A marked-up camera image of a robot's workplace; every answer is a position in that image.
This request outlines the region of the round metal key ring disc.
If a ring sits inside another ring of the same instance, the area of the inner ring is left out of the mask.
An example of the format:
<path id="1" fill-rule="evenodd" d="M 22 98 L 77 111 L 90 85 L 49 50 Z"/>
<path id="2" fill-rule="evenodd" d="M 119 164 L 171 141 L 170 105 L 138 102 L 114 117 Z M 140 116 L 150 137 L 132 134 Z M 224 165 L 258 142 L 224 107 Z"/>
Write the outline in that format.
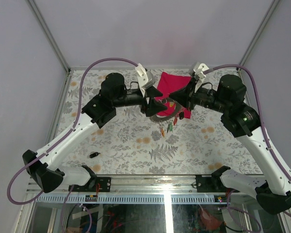
<path id="1" fill-rule="evenodd" d="M 177 125 L 178 119 L 182 118 L 180 115 L 182 115 L 181 112 L 183 112 L 184 108 L 171 98 L 164 98 L 159 100 L 159 102 L 171 108 L 172 112 L 166 116 L 153 115 L 150 117 L 150 120 L 158 124 L 160 133 L 165 138 L 166 133 L 173 132 L 173 127 Z"/>

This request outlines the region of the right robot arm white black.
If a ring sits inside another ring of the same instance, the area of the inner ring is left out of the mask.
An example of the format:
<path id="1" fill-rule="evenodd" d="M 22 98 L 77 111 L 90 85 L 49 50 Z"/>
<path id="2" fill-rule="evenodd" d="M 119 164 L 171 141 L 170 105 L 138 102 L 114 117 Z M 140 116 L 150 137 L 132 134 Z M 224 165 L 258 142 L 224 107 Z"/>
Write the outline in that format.
<path id="1" fill-rule="evenodd" d="M 244 102 L 246 86 L 236 75 L 224 75 L 217 90 L 200 86 L 191 78 L 182 89 L 169 97 L 193 110 L 199 105 L 219 113 L 223 126 L 249 151 L 261 169 L 264 178 L 253 178 L 222 166 L 212 173 L 211 185 L 216 191 L 235 189 L 257 200 L 272 215 L 291 208 L 291 169 L 280 155 L 263 128 L 258 113 Z"/>

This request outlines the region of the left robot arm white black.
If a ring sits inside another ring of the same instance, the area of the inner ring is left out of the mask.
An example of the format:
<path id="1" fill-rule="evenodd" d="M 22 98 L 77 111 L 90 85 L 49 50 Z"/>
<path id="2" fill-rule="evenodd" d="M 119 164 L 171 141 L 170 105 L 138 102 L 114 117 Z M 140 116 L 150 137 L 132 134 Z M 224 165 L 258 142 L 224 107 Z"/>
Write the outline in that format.
<path id="1" fill-rule="evenodd" d="M 137 80 L 137 89 L 127 89 L 123 75 L 108 74 L 99 93 L 81 109 L 69 127 L 38 151 L 27 150 L 23 154 L 28 174 L 44 193 L 60 185 L 77 185 L 88 192 L 95 189 L 97 176 L 90 167 L 64 167 L 62 161 L 81 141 L 114 118 L 117 107 L 139 105 L 147 117 L 167 109 L 155 100 L 162 93 L 153 86 L 155 82 L 149 70 L 139 71 Z"/>

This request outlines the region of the small black key fob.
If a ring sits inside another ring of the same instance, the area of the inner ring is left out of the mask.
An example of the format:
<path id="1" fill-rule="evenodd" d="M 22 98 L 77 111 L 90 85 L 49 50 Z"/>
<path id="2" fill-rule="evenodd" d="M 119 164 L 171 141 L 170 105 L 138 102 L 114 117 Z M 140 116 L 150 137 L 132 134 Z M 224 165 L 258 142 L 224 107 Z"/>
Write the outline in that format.
<path id="1" fill-rule="evenodd" d="M 89 158 L 95 158 L 95 157 L 97 157 L 97 156 L 99 156 L 100 155 L 100 153 L 99 152 L 93 152 L 93 153 L 91 153 L 88 157 Z"/>

